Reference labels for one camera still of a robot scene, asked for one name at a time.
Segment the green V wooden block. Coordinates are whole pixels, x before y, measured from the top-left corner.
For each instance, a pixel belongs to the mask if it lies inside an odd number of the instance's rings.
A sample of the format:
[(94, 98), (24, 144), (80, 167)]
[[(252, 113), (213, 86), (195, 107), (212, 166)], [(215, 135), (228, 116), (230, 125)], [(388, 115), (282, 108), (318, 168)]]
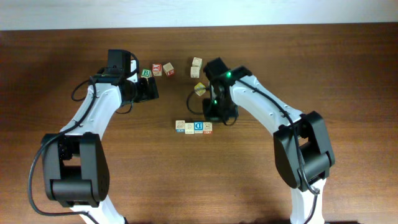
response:
[(195, 133), (195, 128), (194, 128), (194, 123), (185, 123), (185, 134), (194, 134)]

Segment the wooden block number 8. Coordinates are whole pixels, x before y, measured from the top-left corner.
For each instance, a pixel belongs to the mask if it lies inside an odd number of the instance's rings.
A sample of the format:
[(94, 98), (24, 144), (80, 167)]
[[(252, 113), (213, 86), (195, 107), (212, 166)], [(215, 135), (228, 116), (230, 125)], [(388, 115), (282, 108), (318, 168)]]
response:
[(185, 121), (184, 120), (176, 120), (175, 121), (175, 130), (177, 133), (185, 132)]

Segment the ice cream picture wooden block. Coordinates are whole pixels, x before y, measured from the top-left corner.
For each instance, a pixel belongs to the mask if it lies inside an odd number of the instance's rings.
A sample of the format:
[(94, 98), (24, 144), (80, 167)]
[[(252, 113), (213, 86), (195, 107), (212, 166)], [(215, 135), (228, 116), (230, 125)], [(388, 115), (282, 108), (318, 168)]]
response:
[(203, 122), (202, 121), (194, 122), (194, 133), (195, 134), (203, 134)]

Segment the red E wooden block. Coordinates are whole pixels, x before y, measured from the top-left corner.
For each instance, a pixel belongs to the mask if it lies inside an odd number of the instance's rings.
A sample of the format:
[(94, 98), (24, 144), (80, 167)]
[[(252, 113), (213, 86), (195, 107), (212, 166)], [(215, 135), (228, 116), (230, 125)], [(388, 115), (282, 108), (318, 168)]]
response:
[(203, 133), (211, 134), (213, 132), (213, 125), (211, 122), (203, 122)]

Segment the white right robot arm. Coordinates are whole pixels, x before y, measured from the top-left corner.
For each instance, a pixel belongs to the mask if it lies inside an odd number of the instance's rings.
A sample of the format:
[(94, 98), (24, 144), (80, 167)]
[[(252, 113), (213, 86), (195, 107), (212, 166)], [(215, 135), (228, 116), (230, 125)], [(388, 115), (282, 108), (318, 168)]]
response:
[(275, 166), (292, 196), (291, 223), (324, 223), (322, 195), (335, 164), (324, 119), (304, 114), (266, 90), (246, 67), (233, 70), (207, 64), (210, 97), (203, 101), (205, 118), (227, 124), (242, 107), (272, 135)]

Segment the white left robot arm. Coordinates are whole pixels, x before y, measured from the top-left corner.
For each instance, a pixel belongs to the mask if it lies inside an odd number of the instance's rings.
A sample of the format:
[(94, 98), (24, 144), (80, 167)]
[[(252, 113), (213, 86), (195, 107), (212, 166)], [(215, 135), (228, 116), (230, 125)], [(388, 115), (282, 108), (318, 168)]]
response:
[(86, 223), (126, 223), (108, 195), (110, 175), (101, 139), (120, 107), (158, 98), (157, 85), (153, 77), (110, 74), (97, 74), (88, 83), (72, 120), (42, 139), (45, 194)]

